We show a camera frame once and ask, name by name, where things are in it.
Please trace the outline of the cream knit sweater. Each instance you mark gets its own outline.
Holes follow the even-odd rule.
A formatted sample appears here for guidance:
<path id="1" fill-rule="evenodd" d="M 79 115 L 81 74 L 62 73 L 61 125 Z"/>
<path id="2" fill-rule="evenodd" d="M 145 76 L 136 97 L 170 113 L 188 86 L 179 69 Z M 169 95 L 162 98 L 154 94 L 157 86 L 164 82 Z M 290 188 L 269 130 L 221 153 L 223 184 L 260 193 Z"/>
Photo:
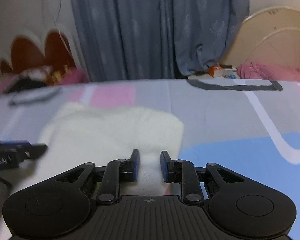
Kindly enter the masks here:
<path id="1" fill-rule="evenodd" d="M 49 150 L 37 167 L 45 179 L 82 163 L 106 165 L 140 152 L 138 180 L 123 192 L 162 195 L 168 185 L 160 169 L 160 154 L 177 157 L 184 124 L 174 115 L 146 107 L 99 109 L 78 103 L 65 104 L 43 129 L 40 141 Z"/>

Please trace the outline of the red white scalloped headboard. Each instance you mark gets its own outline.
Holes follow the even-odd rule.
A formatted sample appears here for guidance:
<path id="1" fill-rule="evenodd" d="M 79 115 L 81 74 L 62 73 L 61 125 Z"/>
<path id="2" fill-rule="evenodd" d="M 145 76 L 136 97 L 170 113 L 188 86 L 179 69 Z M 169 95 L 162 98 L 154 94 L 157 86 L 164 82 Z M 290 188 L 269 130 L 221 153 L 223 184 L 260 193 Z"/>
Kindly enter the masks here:
<path id="1" fill-rule="evenodd" d="M 57 29 L 47 31 L 42 40 L 32 32 L 15 36 L 10 46 L 10 57 L 0 59 L 2 74 L 20 74 L 39 67 L 51 67 L 55 72 L 75 66 L 69 39 Z"/>

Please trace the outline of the pink blanket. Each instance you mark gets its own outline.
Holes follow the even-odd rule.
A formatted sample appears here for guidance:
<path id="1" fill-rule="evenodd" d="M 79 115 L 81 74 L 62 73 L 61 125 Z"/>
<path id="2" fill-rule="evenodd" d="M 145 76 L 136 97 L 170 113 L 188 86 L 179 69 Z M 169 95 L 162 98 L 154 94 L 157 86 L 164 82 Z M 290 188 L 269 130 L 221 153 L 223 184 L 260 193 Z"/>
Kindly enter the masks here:
<path id="1" fill-rule="evenodd" d="M 242 79 L 300 82 L 300 70 L 296 68 L 264 65 L 258 62 L 240 65 L 237 68 L 237 74 Z"/>

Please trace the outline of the beige arched headboard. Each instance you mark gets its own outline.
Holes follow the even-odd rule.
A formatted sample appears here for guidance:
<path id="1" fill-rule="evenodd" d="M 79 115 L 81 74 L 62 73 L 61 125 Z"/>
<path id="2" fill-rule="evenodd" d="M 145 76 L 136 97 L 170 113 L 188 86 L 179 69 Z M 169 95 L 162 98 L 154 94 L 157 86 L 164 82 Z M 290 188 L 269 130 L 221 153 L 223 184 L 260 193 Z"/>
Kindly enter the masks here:
<path id="1" fill-rule="evenodd" d="M 300 70 L 300 11 L 272 7 L 246 18 L 221 63 L 238 67 L 246 62 Z"/>

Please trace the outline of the dark floral pillow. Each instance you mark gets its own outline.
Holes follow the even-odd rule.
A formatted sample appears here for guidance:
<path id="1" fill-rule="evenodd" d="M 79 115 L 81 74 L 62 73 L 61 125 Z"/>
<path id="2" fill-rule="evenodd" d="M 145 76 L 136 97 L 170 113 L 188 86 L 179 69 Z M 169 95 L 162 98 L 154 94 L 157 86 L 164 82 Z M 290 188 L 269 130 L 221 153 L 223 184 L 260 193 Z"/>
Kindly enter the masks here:
<path id="1" fill-rule="evenodd" d="M 75 67 L 65 65 L 61 70 L 52 70 L 51 66 L 42 66 L 23 71 L 18 75 L 17 81 L 11 84 L 5 93 L 88 82 L 86 74 Z"/>

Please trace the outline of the patterned pink blue bedsheet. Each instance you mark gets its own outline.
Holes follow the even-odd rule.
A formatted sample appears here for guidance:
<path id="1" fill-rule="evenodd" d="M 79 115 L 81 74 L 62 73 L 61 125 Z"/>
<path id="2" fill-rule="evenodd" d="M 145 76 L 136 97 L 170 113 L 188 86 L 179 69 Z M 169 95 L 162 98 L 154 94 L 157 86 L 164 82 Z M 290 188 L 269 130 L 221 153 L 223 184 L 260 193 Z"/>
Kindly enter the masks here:
<path id="1" fill-rule="evenodd" d="M 300 83 L 282 91 L 203 90 L 185 80 L 88 83 L 65 86 L 50 101 L 11 107 L 0 97 L 0 140 L 36 142 L 67 102 L 88 106 L 132 103 L 175 115 L 185 127 L 179 157 L 198 166 L 218 163 L 288 195 L 300 239 Z M 288 160 L 296 154 L 296 161 Z"/>

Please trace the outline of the orange box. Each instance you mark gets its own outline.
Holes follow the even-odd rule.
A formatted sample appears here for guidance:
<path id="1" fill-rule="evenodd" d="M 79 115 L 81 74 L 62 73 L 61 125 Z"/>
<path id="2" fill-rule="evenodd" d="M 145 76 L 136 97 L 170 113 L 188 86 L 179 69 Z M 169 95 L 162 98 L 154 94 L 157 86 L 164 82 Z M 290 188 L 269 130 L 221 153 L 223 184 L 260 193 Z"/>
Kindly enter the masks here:
<path id="1" fill-rule="evenodd" d="M 217 77 L 223 76 L 223 71 L 224 71 L 224 68 L 217 64 L 215 66 L 210 67 L 207 73 L 211 77 L 217 78 Z"/>

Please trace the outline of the blue-grey curtain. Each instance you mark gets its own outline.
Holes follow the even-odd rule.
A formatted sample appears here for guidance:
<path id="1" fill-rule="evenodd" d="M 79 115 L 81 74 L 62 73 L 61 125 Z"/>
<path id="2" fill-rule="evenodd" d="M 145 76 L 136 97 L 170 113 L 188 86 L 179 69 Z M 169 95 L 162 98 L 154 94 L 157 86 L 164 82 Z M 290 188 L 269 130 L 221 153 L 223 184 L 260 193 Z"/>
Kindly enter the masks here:
<path id="1" fill-rule="evenodd" d="M 226 54 L 250 0 L 71 0 L 93 82 L 175 79 Z"/>

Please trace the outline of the striped pink pillow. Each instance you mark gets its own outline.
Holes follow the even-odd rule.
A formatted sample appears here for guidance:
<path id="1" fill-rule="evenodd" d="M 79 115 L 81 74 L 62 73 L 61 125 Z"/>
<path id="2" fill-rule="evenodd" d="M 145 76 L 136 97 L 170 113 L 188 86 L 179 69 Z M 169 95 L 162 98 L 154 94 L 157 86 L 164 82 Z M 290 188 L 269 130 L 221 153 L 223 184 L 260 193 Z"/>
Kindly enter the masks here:
<path id="1" fill-rule="evenodd" d="M 0 76 L 0 95 L 8 91 L 18 80 L 17 74 L 8 73 Z"/>

